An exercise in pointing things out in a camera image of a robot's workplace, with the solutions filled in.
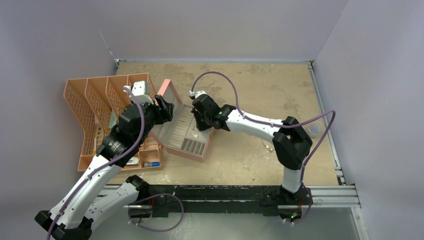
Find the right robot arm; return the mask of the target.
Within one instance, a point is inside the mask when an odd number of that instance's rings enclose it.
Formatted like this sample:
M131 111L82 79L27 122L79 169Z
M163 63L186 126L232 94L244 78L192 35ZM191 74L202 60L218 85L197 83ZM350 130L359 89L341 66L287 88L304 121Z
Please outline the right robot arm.
M310 154L313 141L306 131L298 126L296 118L288 116L285 120L266 119L250 121L250 113L239 113L237 108L225 104L220 107L204 91L189 92L192 99L192 113L197 129L210 128L228 132L241 132L255 136L272 144L278 161L283 166L283 180L280 196L288 204L300 198L303 164Z

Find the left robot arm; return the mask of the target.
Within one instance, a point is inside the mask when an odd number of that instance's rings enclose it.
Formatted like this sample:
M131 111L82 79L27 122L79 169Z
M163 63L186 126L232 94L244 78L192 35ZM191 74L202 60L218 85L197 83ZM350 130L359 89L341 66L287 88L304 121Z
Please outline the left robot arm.
M146 203L149 191L139 177L118 188L105 199L95 202L104 186L136 155L155 125L173 119L175 105L161 95L155 102L139 104L136 99L118 117L118 123L103 138L90 165L69 193L51 210L41 210L35 221L47 231L47 239L87 240L93 230L114 211L126 204Z

